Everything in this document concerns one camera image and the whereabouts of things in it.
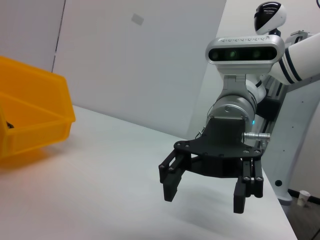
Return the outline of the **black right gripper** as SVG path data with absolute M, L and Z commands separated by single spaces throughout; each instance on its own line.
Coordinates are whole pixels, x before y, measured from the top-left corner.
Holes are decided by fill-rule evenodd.
M 164 200 L 172 202 L 185 171 L 215 178 L 237 178 L 233 212 L 242 214 L 246 198 L 263 197 L 262 151 L 243 143 L 245 121 L 212 118 L 202 135 L 178 141 L 158 166 Z

